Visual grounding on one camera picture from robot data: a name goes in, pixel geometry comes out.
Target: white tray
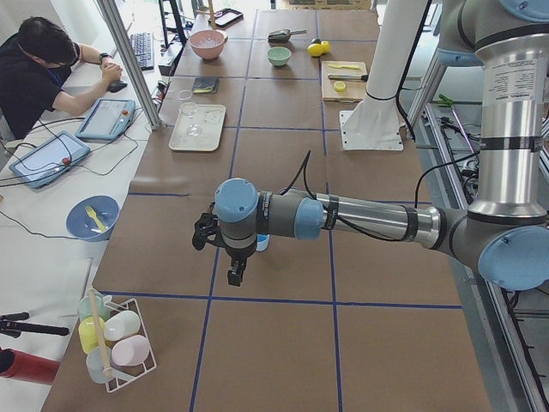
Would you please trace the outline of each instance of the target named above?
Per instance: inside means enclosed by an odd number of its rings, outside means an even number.
[[[196,105],[193,122],[202,128],[198,136],[187,135],[190,118],[179,113],[168,147],[173,151],[213,152],[220,145],[225,112],[222,105]]]

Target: computer mouse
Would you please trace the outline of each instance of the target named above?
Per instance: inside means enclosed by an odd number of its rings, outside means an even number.
[[[123,88],[125,88],[126,86],[128,86],[128,83],[122,80],[114,80],[109,83],[109,87],[107,88],[107,90],[111,93],[116,93],[122,90]]]

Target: blue bowl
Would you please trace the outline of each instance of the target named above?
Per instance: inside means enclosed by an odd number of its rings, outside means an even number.
[[[86,213],[86,206],[91,206],[97,217],[106,227],[103,233],[95,221]],[[78,239],[87,242],[99,242],[111,237],[112,229],[117,222],[120,208],[116,200],[108,196],[93,196],[78,203],[67,216],[67,229]]]

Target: hand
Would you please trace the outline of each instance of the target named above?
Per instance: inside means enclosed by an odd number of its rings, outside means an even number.
[[[109,56],[103,58],[103,60],[101,60],[101,69],[104,69],[109,64],[116,64],[116,63],[114,62],[114,59]]]
[[[107,83],[120,80],[122,77],[122,68],[116,63],[109,63],[105,67],[101,66],[102,77]]]

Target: white wall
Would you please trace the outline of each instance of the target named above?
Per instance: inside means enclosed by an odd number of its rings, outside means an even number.
[[[0,40],[16,33],[21,22],[31,16],[53,21],[78,43],[96,45],[106,52],[114,45],[93,0],[2,0]]]

